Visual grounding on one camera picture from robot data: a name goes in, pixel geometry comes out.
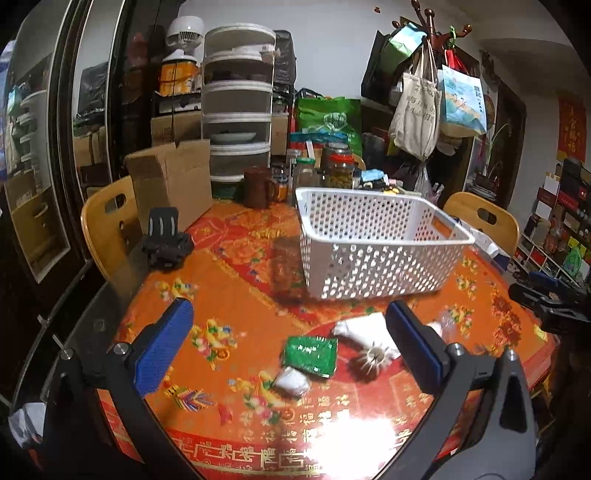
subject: white plastic basket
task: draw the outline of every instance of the white plastic basket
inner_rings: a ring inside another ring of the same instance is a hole
[[[311,296],[438,290],[474,237],[432,203],[361,190],[299,188],[301,259]]]

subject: red poster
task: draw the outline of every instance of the red poster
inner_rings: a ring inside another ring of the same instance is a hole
[[[558,94],[560,107],[560,130],[558,132],[557,159],[576,158],[585,162],[587,148],[587,115],[582,99],[574,96]]]

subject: hanging bag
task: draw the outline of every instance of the hanging bag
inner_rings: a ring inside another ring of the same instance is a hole
[[[441,93],[436,72],[431,44],[425,41],[414,74],[402,74],[402,95],[388,131],[397,147],[421,161],[429,158],[439,135]]]
[[[478,137],[486,133],[486,108],[480,78],[446,65],[439,70],[441,131],[449,137]]]

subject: white fan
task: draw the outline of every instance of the white fan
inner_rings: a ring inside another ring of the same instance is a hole
[[[201,45],[204,35],[205,25],[201,18],[192,15],[175,18],[166,32],[166,45],[175,50],[163,61],[192,60],[196,62],[197,59],[187,52],[192,53]]]

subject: tablecloth pattern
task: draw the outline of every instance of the tablecloth pattern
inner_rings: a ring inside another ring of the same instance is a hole
[[[146,397],[169,435],[208,479],[377,474],[432,401],[402,359],[367,382],[350,368],[359,347],[340,341],[335,376],[312,382],[304,398],[282,397],[271,385],[288,336],[329,336],[336,321],[384,312],[390,299],[310,299],[297,214],[285,204],[249,210],[216,202],[188,232],[194,252],[181,269],[147,277],[115,338],[132,342],[178,296],[193,303],[193,328]],[[508,300],[502,278],[470,248],[440,291],[407,301],[423,323],[449,312],[452,340],[471,352],[498,355],[511,345],[530,386],[550,366],[552,340],[536,335],[534,318]],[[110,396],[99,394],[121,449],[138,458]],[[442,451],[459,445],[473,400]]]

